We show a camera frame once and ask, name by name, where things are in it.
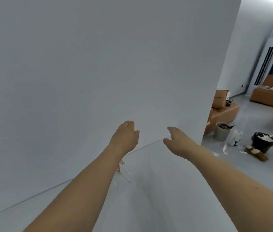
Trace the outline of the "brown sofa cushion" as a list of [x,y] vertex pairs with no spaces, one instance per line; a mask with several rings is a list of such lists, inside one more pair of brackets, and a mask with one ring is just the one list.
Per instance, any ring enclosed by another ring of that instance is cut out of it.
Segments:
[[228,92],[228,90],[216,90],[212,102],[213,109],[225,109]]

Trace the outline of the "person's left hand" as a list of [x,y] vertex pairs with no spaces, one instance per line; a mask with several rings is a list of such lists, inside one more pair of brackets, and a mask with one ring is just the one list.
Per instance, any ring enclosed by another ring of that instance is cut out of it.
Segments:
[[135,122],[125,121],[119,125],[111,137],[109,146],[122,156],[126,155],[131,152],[139,142],[139,140],[134,139],[135,131]]

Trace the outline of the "black waste bin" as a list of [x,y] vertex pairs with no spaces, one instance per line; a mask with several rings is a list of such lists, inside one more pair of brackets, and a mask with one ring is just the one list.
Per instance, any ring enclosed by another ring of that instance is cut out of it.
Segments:
[[269,135],[263,132],[255,132],[251,137],[252,144],[255,149],[260,150],[262,153],[267,153],[267,151],[273,147],[273,135]]

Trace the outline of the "white waste bin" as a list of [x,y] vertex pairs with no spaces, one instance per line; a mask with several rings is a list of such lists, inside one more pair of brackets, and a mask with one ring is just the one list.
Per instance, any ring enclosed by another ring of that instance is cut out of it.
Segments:
[[214,138],[220,142],[225,142],[231,133],[234,125],[218,122],[214,131]]

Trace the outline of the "white plastic bag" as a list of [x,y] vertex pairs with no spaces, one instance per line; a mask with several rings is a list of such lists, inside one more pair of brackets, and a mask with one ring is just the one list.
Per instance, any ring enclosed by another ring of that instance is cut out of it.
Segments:
[[232,147],[238,145],[239,141],[242,139],[243,131],[239,131],[237,129],[231,130],[231,133],[228,136],[227,144]]

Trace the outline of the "person's left forearm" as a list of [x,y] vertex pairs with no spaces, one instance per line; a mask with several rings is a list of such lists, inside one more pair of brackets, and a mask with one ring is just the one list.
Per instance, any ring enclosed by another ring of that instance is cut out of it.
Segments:
[[23,232],[91,232],[120,161],[135,147],[109,144]]

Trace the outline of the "white standing air conditioner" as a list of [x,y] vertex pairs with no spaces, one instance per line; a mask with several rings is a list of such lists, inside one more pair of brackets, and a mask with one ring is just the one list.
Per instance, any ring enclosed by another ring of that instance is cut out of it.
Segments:
[[253,77],[248,86],[246,95],[251,96],[254,89],[261,86],[273,65],[273,37],[267,39],[259,57]]

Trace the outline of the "brown plush toy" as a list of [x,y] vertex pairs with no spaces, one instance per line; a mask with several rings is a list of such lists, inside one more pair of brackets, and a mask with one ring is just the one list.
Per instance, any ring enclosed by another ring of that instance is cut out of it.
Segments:
[[247,145],[244,149],[244,152],[254,156],[255,158],[257,158],[258,160],[260,160],[262,162],[266,162],[269,160],[269,158],[263,152],[254,148],[251,145]]

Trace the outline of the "person's right hand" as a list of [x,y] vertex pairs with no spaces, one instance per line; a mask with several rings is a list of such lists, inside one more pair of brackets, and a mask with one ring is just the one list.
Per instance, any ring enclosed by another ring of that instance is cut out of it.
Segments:
[[169,149],[173,154],[189,160],[191,155],[196,153],[199,149],[199,145],[188,137],[182,130],[176,127],[167,128],[171,139],[174,142],[174,148]]

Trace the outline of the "person's right forearm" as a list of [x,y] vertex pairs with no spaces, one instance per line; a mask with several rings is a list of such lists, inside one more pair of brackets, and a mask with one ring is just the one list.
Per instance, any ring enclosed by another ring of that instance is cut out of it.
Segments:
[[197,144],[185,146],[185,157],[200,171],[238,232],[273,232],[273,190]]

